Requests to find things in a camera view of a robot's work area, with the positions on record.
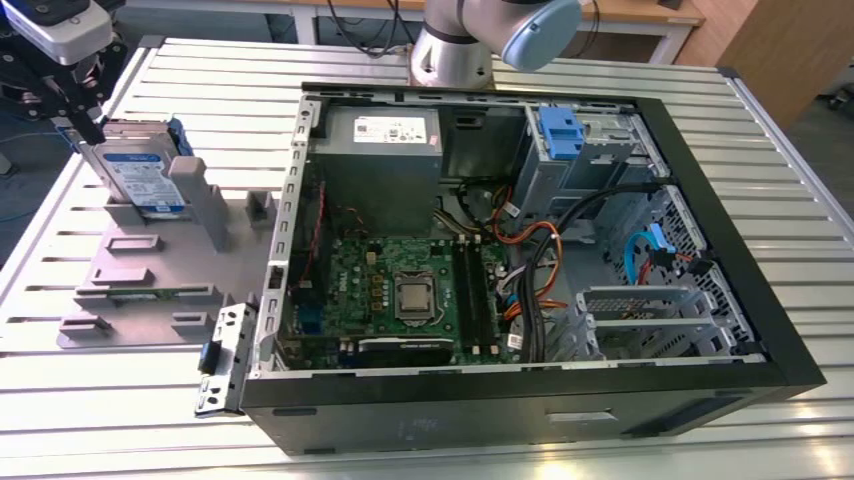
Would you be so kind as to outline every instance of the metal bracket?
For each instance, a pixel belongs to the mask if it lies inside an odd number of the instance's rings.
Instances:
[[[248,303],[238,303],[218,311],[213,336],[201,348],[198,359],[201,383],[194,408],[197,418],[242,415],[240,397],[256,323],[257,308]]]

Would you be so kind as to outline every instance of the green motherboard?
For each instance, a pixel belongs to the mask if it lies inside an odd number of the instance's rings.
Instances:
[[[341,353],[359,339],[375,337],[452,340],[456,365],[512,362],[515,354],[499,342],[492,294],[495,267],[503,264],[500,244],[336,240],[325,305],[297,305],[297,335],[283,339],[293,345],[299,338],[291,368],[344,368]]]

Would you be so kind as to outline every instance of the circuit board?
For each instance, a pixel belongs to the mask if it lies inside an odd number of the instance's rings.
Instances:
[[[461,305],[457,301],[460,282],[455,278],[460,272],[455,249],[459,252],[463,248],[472,252],[472,258],[481,264],[471,276],[465,272],[463,291],[468,292],[469,283],[483,282],[481,290],[488,292],[481,302],[485,305],[475,308],[483,308],[479,318],[488,317],[489,325],[481,326],[477,340],[468,342],[465,338],[476,336],[471,325],[465,324],[465,318],[469,323],[472,321],[471,304]],[[355,342],[359,338],[375,336],[452,340],[451,363],[457,365],[509,363],[515,360],[513,351],[499,345],[500,315],[495,295],[491,294],[495,268],[504,264],[501,245],[461,245],[445,239],[345,238],[335,241],[331,253],[325,305],[297,306],[296,311],[303,368],[341,368],[340,356],[331,350],[329,339],[352,339]],[[407,287],[411,292],[428,292],[428,297],[425,294],[415,295],[407,300],[401,297]],[[407,316],[407,303],[412,302],[417,303],[415,311],[423,316]],[[352,345],[351,342],[341,343],[344,345],[335,348],[345,350]]]

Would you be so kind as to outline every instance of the label sticker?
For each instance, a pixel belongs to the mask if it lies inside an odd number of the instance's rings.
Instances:
[[[162,170],[158,155],[149,153],[105,153],[116,182],[130,202],[141,210],[153,213],[176,213],[184,210],[184,199]]]
[[[509,202],[504,204],[504,211],[509,214],[512,218],[516,218],[519,216],[519,213],[521,213],[521,210],[519,210],[519,207],[516,207]]]
[[[427,143],[427,124],[417,117],[359,117],[353,121],[356,143]]]
[[[521,335],[516,335],[511,333],[507,335],[507,348],[512,348],[513,350],[521,350]]]

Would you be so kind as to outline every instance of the black cable on floor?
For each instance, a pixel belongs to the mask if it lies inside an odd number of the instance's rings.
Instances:
[[[379,52],[371,51],[369,47],[361,46],[359,43],[369,43],[376,38],[379,38],[379,34],[385,28],[388,21],[383,22],[383,25],[376,30],[376,34],[373,35],[373,37],[371,37],[371,40],[368,40],[367,42],[356,42],[351,37],[351,33],[344,28],[343,24],[347,24],[347,21],[341,20],[341,18],[337,16],[337,12],[335,11],[335,5],[332,5],[332,0],[325,0],[325,3],[329,7],[329,14],[332,15],[332,23],[335,24],[337,33],[344,38],[344,41],[349,44],[349,46],[353,47],[356,50],[359,50],[361,53],[364,53],[368,57],[380,58],[388,55],[388,51],[391,50],[392,42],[395,38],[395,32],[397,30],[397,24],[400,24],[400,26],[403,27],[403,31],[405,32],[405,36],[409,39],[409,42],[415,43],[415,37],[412,37],[412,33],[409,32],[405,22],[403,21],[403,18],[400,17],[400,0],[393,0],[393,2],[392,0],[385,0],[385,3],[388,3],[388,8],[391,8],[391,12],[392,12],[391,32],[388,33],[388,39],[385,40],[385,45],[383,46]]]
[[[403,21],[403,17],[400,16],[400,2],[395,0],[395,3],[391,3],[391,0],[385,0],[388,4],[388,8],[395,13],[395,19],[400,22],[400,26],[403,27],[403,31],[405,32],[405,37],[409,39],[409,43],[415,43],[415,37],[412,37],[412,33],[409,32],[409,27],[407,27],[405,22]]]
[[[379,52],[373,52],[371,51],[369,48],[365,48],[361,45],[359,45],[359,43],[355,42],[353,39],[349,37],[349,32],[341,25],[341,19],[339,18],[337,12],[335,11],[332,0],[325,0],[325,3],[329,7],[329,14],[332,15],[332,23],[335,23],[335,28],[337,29],[337,33],[340,33],[341,37],[344,38],[344,41],[349,44],[349,46],[356,50],[359,50],[361,53],[364,53],[369,58],[381,58],[385,55],[388,55],[388,51],[391,50],[391,44],[395,38],[395,32],[397,30],[397,22],[391,23],[391,32],[388,34],[388,39],[385,40],[385,45],[383,46],[383,49]],[[400,4],[400,0],[395,0],[393,6],[399,6],[399,4]]]
[[[599,36],[599,21],[600,21],[600,12],[599,12],[599,1],[592,0],[592,26],[589,28],[589,33],[587,33],[587,37],[584,38],[584,44],[581,45],[581,49],[577,51],[575,55],[569,55],[568,58],[579,58],[587,51],[592,44],[596,41],[596,37]]]

